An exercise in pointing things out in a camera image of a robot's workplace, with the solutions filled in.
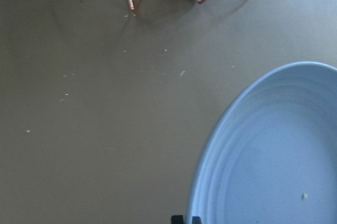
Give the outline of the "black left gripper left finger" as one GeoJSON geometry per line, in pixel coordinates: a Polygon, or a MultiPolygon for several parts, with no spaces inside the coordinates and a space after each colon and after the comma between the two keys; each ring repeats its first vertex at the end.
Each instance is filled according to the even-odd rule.
{"type": "Polygon", "coordinates": [[[183,215],[172,215],[171,224],[184,224],[184,216],[183,215]]]}

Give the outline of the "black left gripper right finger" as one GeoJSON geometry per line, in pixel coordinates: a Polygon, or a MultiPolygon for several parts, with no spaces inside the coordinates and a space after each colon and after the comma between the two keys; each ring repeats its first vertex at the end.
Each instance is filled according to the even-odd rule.
{"type": "Polygon", "coordinates": [[[192,224],[202,224],[202,220],[199,216],[192,217],[192,224]]]}

